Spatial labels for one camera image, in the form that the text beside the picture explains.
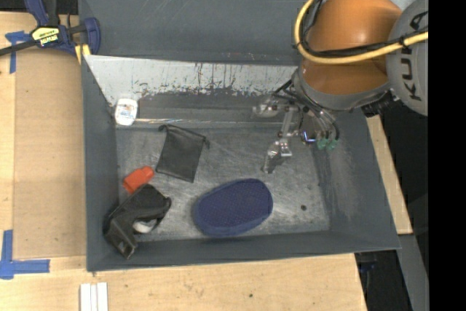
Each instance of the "white object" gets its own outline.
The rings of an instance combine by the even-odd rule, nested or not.
[[[108,311],[107,283],[81,284],[79,309],[80,311]]]
[[[116,103],[115,120],[123,126],[131,126],[138,113],[138,102],[130,98],[120,98]]]
[[[154,229],[156,223],[156,219],[151,221],[135,221],[133,223],[133,229],[139,233],[149,233]]]

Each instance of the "blue clamp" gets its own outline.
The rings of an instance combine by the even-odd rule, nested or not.
[[[3,232],[3,247],[0,261],[0,278],[11,280],[15,275],[25,273],[50,272],[50,259],[34,259],[30,261],[13,261],[13,230]]]
[[[36,19],[38,28],[41,26],[53,26],[60,31],[60,38],[56,42],[40,44],[39,47],[53,48],[76,56],[76,43],[71,38],[71,31],[79,30],[87,32],[87,44],[91,53],[96,54],[98,52],[100,47],[100,29],[97,19],[93,17],[86,18],[81,28],[67,29],[65,26],[60,25],[60,18],[56,12],[57,0],[24,0],[24,4],[28,12]]]
[[[24,31],[15,31],[13,33],[6,33],[5,38],[7,38],[8,42],[10,42],[13,46],[18,42],[27,42],[31,40],[31,36]],[[9,59],[9,73],[13,74],[16,71],[16,52],[13,51],[12,55]]]
[[[13,43],[11,46],[1,48],[0,56],[24,50],[29,47],[39,48],[53,48],[69,53],[76,57],[76,42],[73,41],[73,34],[86,32],[87,43],[90,52],[97,54],[100,47],[100,27],[97,19],[93,17],[86,18],[81,25],[68,27],[60,24],[60,18],[57,15],[57,0],[24,0],[24,4],[28,12],[34,16],[37,22],[37,27],[30,32],[29,40],[17,44]],[[10,63],[10,72],[16,69],[16,57]]]

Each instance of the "wooden board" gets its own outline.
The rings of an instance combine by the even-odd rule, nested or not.
[[[367,310],[352,255],[95,274],[84,266],[84,257],[52,259],[48,275],[0,281],[2,309],[77,310],[81,283],[107,282],[109,311]]]

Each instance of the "cable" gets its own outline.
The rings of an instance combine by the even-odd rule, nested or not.
[[[304,42],[301,40],[301,25],[302,25],[304,16],[307,14],[309,8],[313,5],[314,1],[315,0],[308,0],[306,4],[301,8],[301,10],[298,13],[298,17],[296,18],[296,22],[295,22],[294,30],[293,30],[294,40],[295,40],[296,47],[299,53],[301,53],[301,55],[304,58],[314,63],[323,63],[323,64],[330,64],[330,65],[331,64],[356,63],[358,61],[369,60],[369,59],[376,58],[382,55],[386,55],[387,53],[400,50],[401,48],[410,46],[412,44],[423,42],[424,40],[427,40],[429,38],[429,32],[425,31],[424,33],[406,37],[402,41],[396,41],[385,47],[378,48],[377,50],[370,51],[370,52],[363,52],[358,55],[346,56],[346,57],[334,57],[334,58],[316,56],[304,47]]]

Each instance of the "gray bin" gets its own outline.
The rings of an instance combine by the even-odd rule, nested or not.
[[[292,71],[299,64],[291,29],[304,2],[79,0],[80,18],[96,17],[103,35],[99,56],[82,63],[89,271],[399,248],[360,111],[339,115],[341,140],[333,151],[293,141],[291,160],[272,175],[260,171],[280,118],[256,120],[248,113],[262,95],[277,87],[274,79],[283,78],[281,83],[289,79],[280,76],[280,69]],[[233,84],[225,82],[206,92],[176,84],[159,90],[156,79],[145,90],[135,89],[130,74],[157,75],[167,61],[174,66],[176,61],[192,64],[192,71],[200,62],[216,69],[242,66],[256,75],[268,69],[272,78],[264,80],[266,88],[241,86],[233,90],[236,93]],[[249,74],[247,79],[254,85],[261,77]],[[173,200],[173,206],[150,235],[138,238],[129,260],[105,241],[104,219],[125,198],[122,177],[134,168],[156,165],[165,134],[158,133],[157,120],[117,126],[112,105],[122,92],[140,99],[141,119],[182,117],[180,127],[206,135],[212,143],[211,149],[202,151],[193,184],[160,174],[153,179],[151,183]],[[214,186],[247,177],[260,178],[271,189],[272,215],[245,235],[203,236],[190,213],[196,198]]]

